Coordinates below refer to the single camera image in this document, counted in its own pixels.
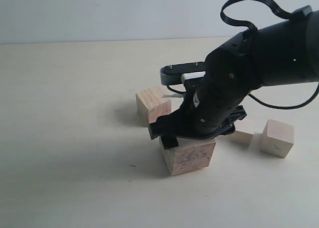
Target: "white table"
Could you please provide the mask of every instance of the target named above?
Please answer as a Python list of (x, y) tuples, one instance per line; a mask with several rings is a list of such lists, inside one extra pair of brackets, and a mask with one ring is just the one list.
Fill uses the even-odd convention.
[[(160, 67), (226, 39), (1, 45), (0, 227), (317, 227), (319, 99), (244, 100), (256, 133), (269, 118), (295, 126), (286, 159), (259, 152), (259, 135), (248, 149), (218, 137), (210, 167), (174, 177), (141, 126), (135, 93), (160, 84)], [(315, 87), (253, 94), (287, 106)]]

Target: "small wooden block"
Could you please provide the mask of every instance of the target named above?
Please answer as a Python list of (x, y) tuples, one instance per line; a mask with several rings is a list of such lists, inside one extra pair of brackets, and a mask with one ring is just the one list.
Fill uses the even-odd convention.
[(208, 167), (216, 145), (215, 139), (204, 141), (178, 138), (179, 147), (165, 150), (161, 138), (160, 149), (171, 175), (178, 175)]
[(260, 150), (285, 158), (294, 145), (294, 126), (276, 120), (268, 120), (261, 137)]
[(154, 86), (136, 93), (139, 114), (147, 123), (155, 122), (159, 116), (171, 113), (171, 98), (164, 98), (160, 86)]
[(235, 132), (230, 135), (230, 140), (249, 146), (255, 132), (255, 123), (244, 118), (235, 122)]

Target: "robotic arm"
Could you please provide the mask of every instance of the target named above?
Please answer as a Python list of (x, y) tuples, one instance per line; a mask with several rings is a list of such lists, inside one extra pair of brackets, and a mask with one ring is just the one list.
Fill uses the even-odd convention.
[(266, 4), (283, 22), (263, 29), (249, 22), (234, 20), (224, 9), (242, 0), (229, 0), (220, 13), (232, 26), (245, 26), (209, 53), (204, 62), (165, 66), (161, 83), (185, 87), (179, 109), (160, 116), (149, 126), (151, 139), (161, 137), (167, 149), (178, 146), (177, 137), (210, 139), (235, 131), (234, 122), (247, 115), (240, 103), (250, 96), (275, 109), (297, 109), (271, 106), (250, 93), (263, 86), (277, 86), (319, 81), (319, 11), (305, 6), (292, 13), (282, 10), (273, 0), (256, 0)]

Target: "white label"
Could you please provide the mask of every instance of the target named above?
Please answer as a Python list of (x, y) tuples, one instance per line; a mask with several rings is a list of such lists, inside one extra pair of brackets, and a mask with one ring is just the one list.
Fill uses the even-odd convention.
[(195, 94), (194, 94), (193, 102), (194, 102), (195, 108), (197, 108), (197, 106), (199, 105), (199, 99), (197, 96), (197, 92), (195, 92)]

